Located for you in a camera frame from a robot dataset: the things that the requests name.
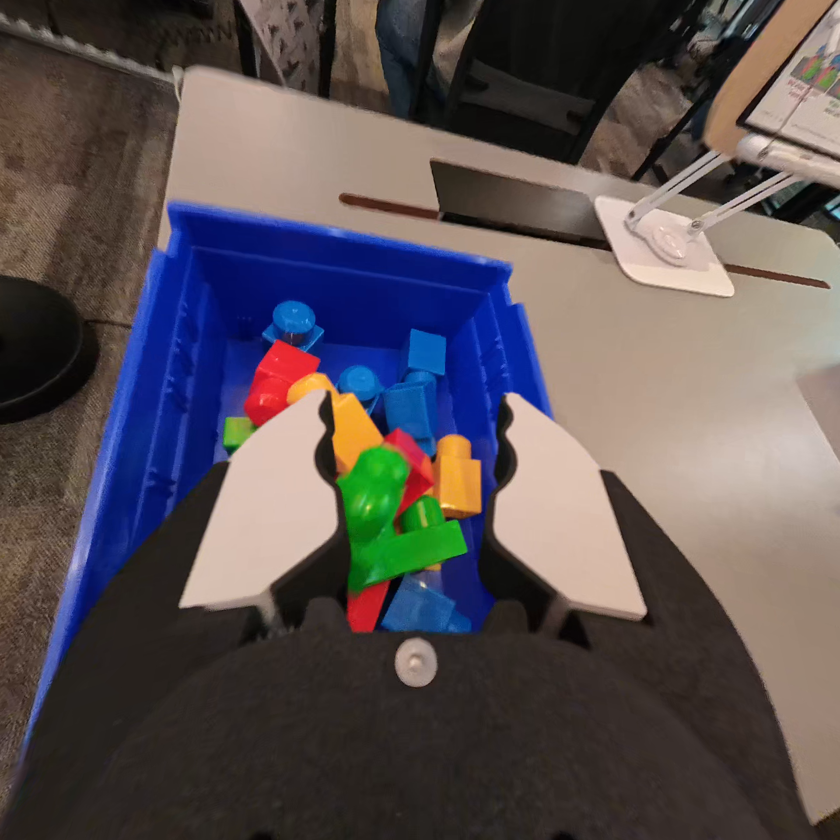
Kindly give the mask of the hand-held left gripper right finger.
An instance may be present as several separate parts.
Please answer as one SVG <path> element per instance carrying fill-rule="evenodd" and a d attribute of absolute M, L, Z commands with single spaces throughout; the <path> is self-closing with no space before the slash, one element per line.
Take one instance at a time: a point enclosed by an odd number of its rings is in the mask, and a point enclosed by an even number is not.
<path fill-rule="evenodd" d="M 642 622 L 648 606 L 587 449 L 515 392 L 500 399 L 497 444 L 478 559 L 489 594 L 518 604 L 533 634 L 573 612 Z"/>

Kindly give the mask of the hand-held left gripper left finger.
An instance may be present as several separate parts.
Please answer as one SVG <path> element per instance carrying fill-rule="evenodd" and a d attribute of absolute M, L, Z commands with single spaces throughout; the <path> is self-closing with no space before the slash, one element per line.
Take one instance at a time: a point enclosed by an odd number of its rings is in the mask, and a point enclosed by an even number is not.
<path fill-rule="evenodd" d="M 229 457 L 181 609 L 254 607 L 291 628 L 314 599 L 346 596 L 350 541 L 333 430 L 332 397 L 315 390 Z"/>

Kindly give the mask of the pile of colourful toy blocks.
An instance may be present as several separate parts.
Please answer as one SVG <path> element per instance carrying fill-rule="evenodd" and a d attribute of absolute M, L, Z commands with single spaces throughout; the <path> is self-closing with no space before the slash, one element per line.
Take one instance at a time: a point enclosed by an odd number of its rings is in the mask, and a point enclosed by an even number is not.
<path fill-rule="evenodd" d="M 322 342 L 314 313 L 299 301 L 283 301 L 263 333 L 267 351 L 255 368 L 243 416 L 224 420 L 228 456 L 272 417 L 315 390 L 332 397 L 332 448 L 337 479 L 349 473 L 360 454 L 386 445 L 410 466 L 404 496 L 394 519 L 395 534 L 382 545 L 391 553 L 363 553 L 353 559 L 348 612 L 351 628 L 369 633 L 418 629 L 461 633 L 471 629 L 456 602 L 426 583 L 423 574 L 440 572 L 445 561 L 466 556 L 464 527 L 448 520 L 482 512 L 481 463 L 459 434 L 439 436 L 439 406 L 453 374 L 447 367 L 448 341 L 439 330 L 412 328 L 403 343 L 395 375 L 382 383 L 378 368 L 345 367 L 334 385 L 333 352 Z"/>

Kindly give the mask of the blue plastic bin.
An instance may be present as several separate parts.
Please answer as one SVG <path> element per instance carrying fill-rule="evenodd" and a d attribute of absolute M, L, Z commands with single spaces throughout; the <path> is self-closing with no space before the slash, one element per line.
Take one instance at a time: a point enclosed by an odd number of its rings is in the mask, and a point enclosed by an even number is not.
<path fill-rule="evenodd" d="M 110 580 L 224 456 L 261 332 L 287 299 L 325 330 L 320 370 L 365 365 L 390 387 L 417 329 L 447 342 L 436 437 L 461 434 L 495 486 L 497 415 L 509 392 L 553 417 L 512 259 L 464 255 L 344 228 L 169 204 L 169 244 L 150 260 L 80 520 L 24 741 L 73 637 Z"/>

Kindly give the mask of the white document stand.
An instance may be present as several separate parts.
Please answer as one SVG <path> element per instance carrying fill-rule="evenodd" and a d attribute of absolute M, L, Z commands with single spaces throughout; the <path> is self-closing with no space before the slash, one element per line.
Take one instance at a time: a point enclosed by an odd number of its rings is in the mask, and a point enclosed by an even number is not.
<path fill-rule="evenodd" d="M 673 196 L 732 159 L 768 165 L 775 174 L 697 217 L 664 210 Z M 807 144 L 755 130 L 746 132 L 733 155 L 710 150 L 645 198 L 631 203 L 599 195 L 594 209 L 606 243 L 628 279 L 646 287 L 731 298 L 734 286 L 728 269 L 707 232 L 798 182 L 838 189 L 838 150 L 830 151 L 826 143 Z"/>

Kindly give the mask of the black floor stand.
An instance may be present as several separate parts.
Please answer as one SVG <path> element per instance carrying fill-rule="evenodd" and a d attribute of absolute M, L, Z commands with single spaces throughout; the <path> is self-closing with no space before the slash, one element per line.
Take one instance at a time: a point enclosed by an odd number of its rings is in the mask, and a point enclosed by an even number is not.
<path fill-rule="evenodd" d="M 1 425 L 50 413 L 93 375 L 95 329 L 56 290 L 1 276 Z"/>

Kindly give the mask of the black high-back chair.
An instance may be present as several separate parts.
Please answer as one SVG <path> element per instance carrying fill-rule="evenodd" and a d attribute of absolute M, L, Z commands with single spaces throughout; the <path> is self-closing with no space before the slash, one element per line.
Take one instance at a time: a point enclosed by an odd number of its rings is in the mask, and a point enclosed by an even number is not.
<path fill-rule="evenodd" d="M 690 2 L 484 2 L 440 126 L 563 163 L 583 155 L 634 71 Z"/>

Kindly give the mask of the printed instruction sheet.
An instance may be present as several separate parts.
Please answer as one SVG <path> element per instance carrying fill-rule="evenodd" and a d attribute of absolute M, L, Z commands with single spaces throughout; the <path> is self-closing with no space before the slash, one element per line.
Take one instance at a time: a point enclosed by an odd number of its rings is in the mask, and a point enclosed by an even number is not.
<path fill-rule="evenodd" d="M 738 125 L 838 159 L 839 2 L 814 23 Z"/>

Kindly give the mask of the grey metal rail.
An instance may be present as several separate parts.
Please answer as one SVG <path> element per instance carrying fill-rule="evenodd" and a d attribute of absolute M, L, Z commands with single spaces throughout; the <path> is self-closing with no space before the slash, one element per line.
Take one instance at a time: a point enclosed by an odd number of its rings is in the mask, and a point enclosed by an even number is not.
<path fill-rule="evenodd" d="M 69 36 L 55 35 L 46 27 L 36 27 L 22 18 L 11 18 L 4 13 L 1 13 L 1 32 L 3 35 L 22 39 L 133 77 L 172 85 L 175 88 L 183 81 L 184 70 L 181 67 L 176 66 L 169 71 L 158 70 L 137 60 L 120 56 L 112 50 L 103 50 L 91 44 L 80 43 Z"/>

